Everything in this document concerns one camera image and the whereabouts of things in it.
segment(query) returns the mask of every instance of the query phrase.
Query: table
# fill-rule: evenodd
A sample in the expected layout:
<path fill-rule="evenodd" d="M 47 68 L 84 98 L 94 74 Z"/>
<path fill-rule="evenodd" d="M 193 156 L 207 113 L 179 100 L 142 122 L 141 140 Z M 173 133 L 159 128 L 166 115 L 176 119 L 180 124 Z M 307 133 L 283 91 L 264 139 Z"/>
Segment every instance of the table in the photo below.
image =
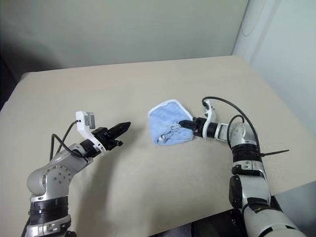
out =
<path fill-rule="evenodd" d="M 195 138 L 160 147 L 147 112 L 177 99 L 195 117 L 213 95 L 238 105 L 258 131 L 272 195 L 316 180 L 316 138 L 273 90 L 236 56 L 118 64 L 28 73 L 0 113 L 0 235 L 19 236 L 29 209 L 26 181 L 49 158 L 79 110 L 96 126 L 131 121 L 124 145 L 96 157 L 70 186 L 71 229 L 78 236 L 149 236 L 231 208 L 228 146 Z M 214 103 L 218 119 L 236 114 Z M 74 129 L 67 144 L 81 142 Z"/>

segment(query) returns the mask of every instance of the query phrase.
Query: towel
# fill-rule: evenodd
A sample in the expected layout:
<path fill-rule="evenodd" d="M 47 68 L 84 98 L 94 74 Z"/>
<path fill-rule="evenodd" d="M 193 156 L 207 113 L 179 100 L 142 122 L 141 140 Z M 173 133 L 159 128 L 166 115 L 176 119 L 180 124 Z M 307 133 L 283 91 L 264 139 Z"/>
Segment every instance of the towel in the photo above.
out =
<path fill-rule="evenodd" d="M 148 112 L 152 140 L 166 146 L 191 141 L 193 131 L 182 128 L 179 121 L 192 120 L 192 115 L 177 100 L 168 100 Z"/>

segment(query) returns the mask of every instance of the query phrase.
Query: white bracket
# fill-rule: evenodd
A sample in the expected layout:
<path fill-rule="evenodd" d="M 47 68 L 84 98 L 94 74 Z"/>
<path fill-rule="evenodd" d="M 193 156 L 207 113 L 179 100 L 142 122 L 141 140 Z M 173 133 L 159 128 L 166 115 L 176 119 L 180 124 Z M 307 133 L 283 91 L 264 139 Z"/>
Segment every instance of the white bracket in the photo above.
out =
<path fill-rule="evenodd" d="M 87 113 L 85 111 L 76 112 L 77 131 L 83 136 L 84 139 L 89 139 L 94 145 L 93 147 L 100 151 L 102 154 L 105 153 L 105 148 L 90 132 L 90 129 L 95 129 L 94 113 Z"/>
<path fill-rule="evenodd" d="M 209 139 L 207 137 L 207 128 L 211 122 L 216 121 L 215 108 L 211 105 L 210 101 L 211 101 L 210 99 L 204 100 L 204 102 L 207 104 L 207 107 L 205 107 L 205 113 L 204 113 L 205 116 L 207 116 L 207 119 L 206 119 L 206 122 L 204 124 L 203 131 L 202 131 L 202 135 L 203 135 L 204 139 Z"/>

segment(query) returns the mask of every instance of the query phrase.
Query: cable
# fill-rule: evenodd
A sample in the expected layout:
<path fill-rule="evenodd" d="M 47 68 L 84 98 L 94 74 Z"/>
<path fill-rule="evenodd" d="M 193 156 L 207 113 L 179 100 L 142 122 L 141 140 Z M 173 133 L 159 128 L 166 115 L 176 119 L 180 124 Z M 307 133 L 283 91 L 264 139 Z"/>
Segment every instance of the cable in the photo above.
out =
<path fill-rule="evenodd" d="M 68 130 L 66 131 L 66 133 L 65 133 L 65 135 L 64 135 L 64 137 L 63 137 L 63 139 L 62 139 L 62 142 L 65 142 L 66 137 L 68 136 L 68 133 L 70 132 L 71 128 L 72 128 L 77 122 L 78 122 L 78 120 L 76 120 L 76 121 L 72 122 L 72 124 L 70 124 Z M 59 147 L 58 147 L 58 149 L 57 149 L 56 154 L 60 152 L 61 147 L 62 147 L 62 145 L 59 144 Z"/>
<path fill-rule="evenodd" d="M 31 222 L 31 218 L 30 218 L 30 216 L 29 216 L 28 220 L 27 220 L 26 223 L 25 223 L 25 226 L 24 226 L 23 232 L 22 232 L 22 234 L 21 234 L 21 237 L 25 237 L 26 228 L 27 228 L 27 226 L 30 224 L 30 222 Z"/>
<path fill-rule="evenodd" d="M 258 135 L 257 135 L 257 132 L 255 130 L 255 128 L 253 127 L 250 119 L 247 117 L 247 115 L 240 109 L 238 108 L 236 105 L 234 105 L 232 102 L 228 101 L 228 100 L 225 100 L 225 99 L 222 99 L 220 97 L 215 97 L 215 96 L 206 96 L 202 99 L 202 104 L 205 106 L 206 103 L 204 102 L 204 100 L 206 99 L 211 99 L 211 100 L 219 100 L 219 101 L 222 101 L 226 104 L 229 104 L 230 106 L 232 106 L 234 109 L 236 109 L 243 117 L 244 119 L 247 121 L 247 123 L 249 124 L 254 136 L 255 136 L 255 139 L 256 139 L 256 143 L 257 143 L 257 149 L 258 149 L 258 156 L 259 156 L 259 159 L 261 161 L 261 153 L 260 153 L 260 144 L 259 144 L 259 139 L 258 139 Z"/>
<path fill-rule="evenodd" d="M 53 159 L 53 150 L 54 150 L 54 139 L 56 138 L 56 140 L 62 145 L 63 148 L 65 148 L 65 150 L 67 152 L 69 152 L 70 154 L 72 154 L 75 157 L 79 157 L 79 158 L 85 158 L 85 156 L 77 154 L 76 152 L 72 151 L 69 149 L 69 147 L 66 146 L 66 144 L 56 135 L 56 134 L 52 134 L 51 135 L 51 143 L 50 143 L 50 156 L 49 156 L 49 160 Z"/>
<path fill-rule="evenodd" d="M 231 119 L 231 121 L 229 122 L 228 127 L 227 127 L 227 144 L 228 144 L 228 146 L 229 146 L 230 149 L 232 149 L 232 147 L 231 147 L 231 142 L 230 142 L 230 140 L 229 140 L 229 130 L 230 130 L 230 128 L 231 128 L 232 122 L 233 122 L 236 118 L 238 118 L 238 117 L 242 118 L 242 123 L 245 123 L 245 118 L 244 118 L 243 116 L 241 116 L 241 115 L 236 115 L 236 116 L 234 116 L 234 117 Z"/>

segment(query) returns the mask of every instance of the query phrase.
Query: white wall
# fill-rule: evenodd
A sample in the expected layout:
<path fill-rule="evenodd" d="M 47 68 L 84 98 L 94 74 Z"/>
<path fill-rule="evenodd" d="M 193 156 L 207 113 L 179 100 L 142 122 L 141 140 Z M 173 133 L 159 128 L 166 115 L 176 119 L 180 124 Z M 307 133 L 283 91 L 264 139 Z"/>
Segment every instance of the white wall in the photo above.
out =
<path fill-rule="evenodd" d="M 0 0 L 17 71 L 231 55 L 247 0 Z"/>
<path fill-rule="evenodd" d="M 316 135 L 316 1 L 267 0 L 258 23 L 248 37 L 240 31 L 234 54 L 250 62 Z"/>
<path fill-rule="evenodd" d="M 250 0 L 243 26 L 233 54 L 252 64 L 316 135 L 316 1 Z M 315 188 L 316 181 L 276 196 L 308 237 L 316 234 Z"/>

